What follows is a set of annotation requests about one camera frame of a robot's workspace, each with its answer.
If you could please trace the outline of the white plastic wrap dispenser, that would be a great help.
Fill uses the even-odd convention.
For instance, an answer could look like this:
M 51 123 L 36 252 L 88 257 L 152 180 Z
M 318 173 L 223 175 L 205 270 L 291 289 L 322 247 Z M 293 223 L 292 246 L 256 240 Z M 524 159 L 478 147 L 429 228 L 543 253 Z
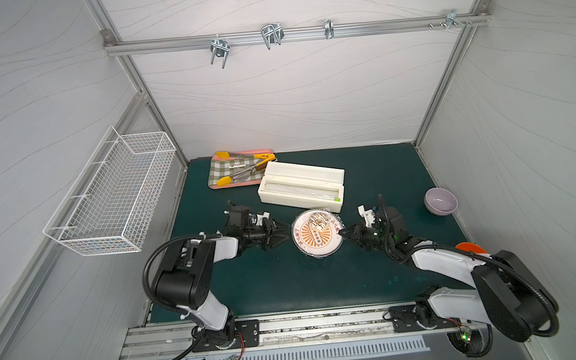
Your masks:
M 271 162 L 258 195 L 265 204 L 339 213 L 344 202 L 344 180 L 343 169 Z

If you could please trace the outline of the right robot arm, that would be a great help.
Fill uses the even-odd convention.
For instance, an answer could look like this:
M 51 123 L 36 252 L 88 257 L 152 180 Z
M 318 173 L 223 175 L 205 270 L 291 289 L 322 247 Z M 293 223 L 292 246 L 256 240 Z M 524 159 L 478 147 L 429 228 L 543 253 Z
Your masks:
M 340 235 L 367 250 L 384 252 L 395 264 L 437 273 L 461 282 L 464 289 L 432 286 L 418 295 L 412 309 L 426 330 L 453 322 L 463 330 L 471 321 L 526 342 L 532 336 L 553 337 L 560 328 L 559 305 L 539 279 L 512 252 L 487 253 L 474 244 L 438 244 L 412 236 L 395 208 L 359 207 L 362 221 Z

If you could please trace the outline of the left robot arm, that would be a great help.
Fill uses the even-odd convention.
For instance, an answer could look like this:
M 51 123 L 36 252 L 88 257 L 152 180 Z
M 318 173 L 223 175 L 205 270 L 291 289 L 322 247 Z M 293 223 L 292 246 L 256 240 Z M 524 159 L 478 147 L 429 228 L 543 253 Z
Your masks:
M 224 227 L 215 234 L 200 232 L 159 246 L 143 270 L 142 286 L 150 302 L 180 319 L 191 319 L 209 332 L 231 335 L 234 315 L 211 292 L 214 266 L 233 260 L 247 249 L 268 250 L 290 239 L 291 226 L 269 213 L 229 204 Z

